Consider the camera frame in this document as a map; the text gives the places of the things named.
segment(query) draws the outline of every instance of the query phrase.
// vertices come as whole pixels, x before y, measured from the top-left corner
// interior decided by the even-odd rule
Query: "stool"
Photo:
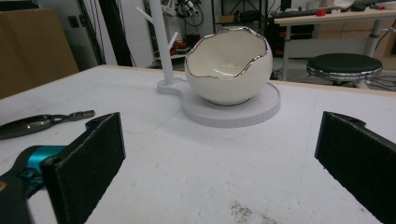
[[[358,88],[368,89],[364,80],[381,74],[382,63],[360,54],[330,53],[310,59],[306,71],[315,77],[331,80],[333,85],[353,82]]]

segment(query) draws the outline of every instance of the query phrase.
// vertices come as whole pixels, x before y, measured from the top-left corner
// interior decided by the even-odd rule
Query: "white tabletop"
[[[160,70],[96,67],[0,100],[0,123],[39,114],[120,112],[126,160],[88,223],[379,223],[315,159],[322,112],[367,122],[396,142],[396,94],[273,82],[280,111],[236,129],[187,119],[161,95]],[[33,145],[68,145],[87,120],[0,141],[0,174]],[[36,223],[55,223],[41,190]]]

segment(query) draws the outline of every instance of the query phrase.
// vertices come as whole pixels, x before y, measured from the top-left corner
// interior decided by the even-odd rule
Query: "cardboard box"
[[[227,15],[227,16],[220,16],[219,17],[220,23],[232,23],[235,22],[235,15]]]
[[[78,72],[56,11],[0,13],[0,99]]]

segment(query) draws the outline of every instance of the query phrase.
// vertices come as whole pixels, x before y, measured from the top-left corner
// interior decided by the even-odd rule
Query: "jewelry tree stand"
[[[180,97],[184,114],[191,120],[215,128],[239,128],[255,125],[273,117],[280,109],[278,89],[266,83],[255,96],[240,105],[214,105],[193,91],[189,82],[175,78],[169,49],[175,41],[174,34],[168,43],[161,3],[149,0],[152,18],[142,9],[137,10],[154,25],[160,50],[164,80],[157,84],[158,92]]]

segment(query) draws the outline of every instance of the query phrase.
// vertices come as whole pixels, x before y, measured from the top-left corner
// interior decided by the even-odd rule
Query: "black foam pad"
[[[396,145],[345,115],[324,112],[315,157],[383,223],[396,223]]]
[[[40,163],[59,223],[84,223],[125,159],[119,113],[87,127],[60,154]]]

